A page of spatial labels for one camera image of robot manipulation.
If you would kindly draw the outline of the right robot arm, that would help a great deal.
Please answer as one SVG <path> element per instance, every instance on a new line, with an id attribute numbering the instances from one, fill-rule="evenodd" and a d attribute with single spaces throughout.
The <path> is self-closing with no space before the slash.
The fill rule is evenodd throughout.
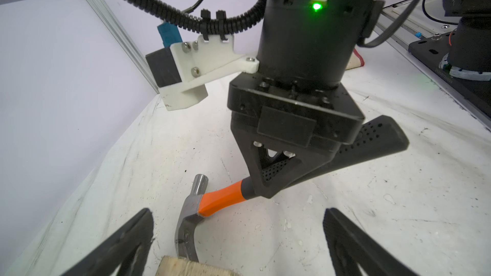
<path id="1" fill-rule="evenodd" d="M 248 167 L 244 199 L 284 189 L 358 163 L 405 151 L 409 140 L 390 117 L 365 122 L 341 84 L 356 47 L 374 48 L 408 18 L 404 12 L 370 39 L 380 0 L 258 0 L 229 18 L 199 17 L 161 0 L 124 0 L 147 14 L 209 41 L 229 40 L 262 23 L 258 70 L 230 83 L 231 131 Z"/>

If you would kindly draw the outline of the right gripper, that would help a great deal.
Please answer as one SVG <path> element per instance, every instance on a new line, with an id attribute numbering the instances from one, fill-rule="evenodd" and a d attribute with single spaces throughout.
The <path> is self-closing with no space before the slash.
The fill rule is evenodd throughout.
<path id="1" fill-rule="evenodd" d="M 269 199 L 289 185 L 409 147 L 408 137 L 389 116 L 361 128 L 364 114 L 341 84 L 341 75 L 308 79 L 242 73 L 230 83 L 228 108 L 255 194 Z"/>

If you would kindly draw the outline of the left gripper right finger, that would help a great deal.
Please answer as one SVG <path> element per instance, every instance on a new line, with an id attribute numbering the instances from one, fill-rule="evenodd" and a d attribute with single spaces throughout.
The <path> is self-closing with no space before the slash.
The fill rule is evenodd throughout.
<path id="1" fill-rule="evenodd" d="M 336 275 L 415 275 L 336 208 L 326 209 L 323 231 Z"/>

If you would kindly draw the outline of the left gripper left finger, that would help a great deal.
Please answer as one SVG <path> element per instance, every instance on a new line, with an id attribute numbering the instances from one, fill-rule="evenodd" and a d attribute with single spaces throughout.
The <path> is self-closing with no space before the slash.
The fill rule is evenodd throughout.
<path id="1" fill-rule="evenodd" d="M 64 275 L 143 275 L 153 226 L 152 212 L 143 208 Z"/>

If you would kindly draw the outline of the pale wooden block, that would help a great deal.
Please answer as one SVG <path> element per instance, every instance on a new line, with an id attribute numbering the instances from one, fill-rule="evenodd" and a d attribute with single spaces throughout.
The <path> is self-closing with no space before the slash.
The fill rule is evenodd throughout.
<path id="1" fill-rule="evenodd" d="M 232 270 L 197 263 L 184 258 L 165 256 L 155 274 L 156 276 L 233 276 Z"/>

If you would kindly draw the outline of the orange black claw hammer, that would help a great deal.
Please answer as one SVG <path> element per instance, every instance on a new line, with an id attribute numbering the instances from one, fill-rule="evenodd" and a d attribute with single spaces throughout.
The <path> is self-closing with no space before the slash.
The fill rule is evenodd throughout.
<path id="1" fill-rule="evenodd" d="M 192 190 L 184 201 L 175 232 L 177 255 L 195 262 L 199 261 L 194 244 L 194 232 L 198 224 L 224 208 L 258 197 L 250 177 L 210 193 L 206 192 L 207 185 L 208 178 L 205 175 L 195 176 Z"/>

